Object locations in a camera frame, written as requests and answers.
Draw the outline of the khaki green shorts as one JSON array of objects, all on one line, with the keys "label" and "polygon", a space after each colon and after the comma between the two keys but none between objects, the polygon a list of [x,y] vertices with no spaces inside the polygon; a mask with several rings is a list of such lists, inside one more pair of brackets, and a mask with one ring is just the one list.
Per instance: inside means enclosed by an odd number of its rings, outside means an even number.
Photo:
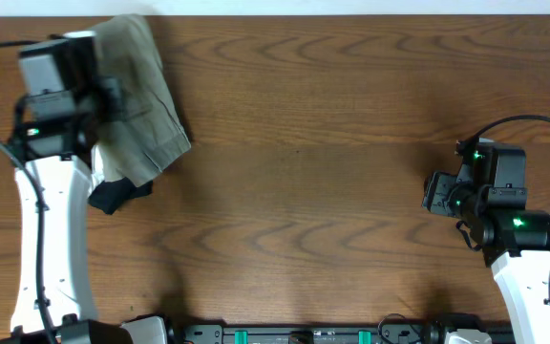
[{"label": "khaki green shorts", "polygon": [[100,50],[99,70],[116,77],[123,94],[121,117],[98,129],[104,182],[128,178],[141,186],[188,152],[191,143],[146,19],[138,14],[119,15],[92,30]]}]

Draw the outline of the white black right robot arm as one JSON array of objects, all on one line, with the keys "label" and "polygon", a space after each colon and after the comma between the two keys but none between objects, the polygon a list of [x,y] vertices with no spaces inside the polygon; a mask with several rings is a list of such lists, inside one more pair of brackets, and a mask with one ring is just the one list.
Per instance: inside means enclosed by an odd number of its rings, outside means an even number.
[{"label": "white black right robot arm", "polygon": [[456,174],[436,171],[422,205],[455,218],[483,255],[504,299],[517,343],[550,343],[550,215],[526,207],[525,151],[480,139]]}]

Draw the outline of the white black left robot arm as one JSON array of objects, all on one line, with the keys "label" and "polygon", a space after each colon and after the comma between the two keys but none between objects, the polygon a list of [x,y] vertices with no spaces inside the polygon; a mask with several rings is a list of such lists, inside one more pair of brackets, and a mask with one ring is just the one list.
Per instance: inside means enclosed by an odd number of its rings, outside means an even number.
[{"label": "white black left robot arm", "polygon": [[21,277],[9,343],[129,343],[98,321],[88,275],[86,210],[97,127],[116,109],[98,74],[95,33],[69,32],[18,54],[27,88],[3,151],[21,202]]}]

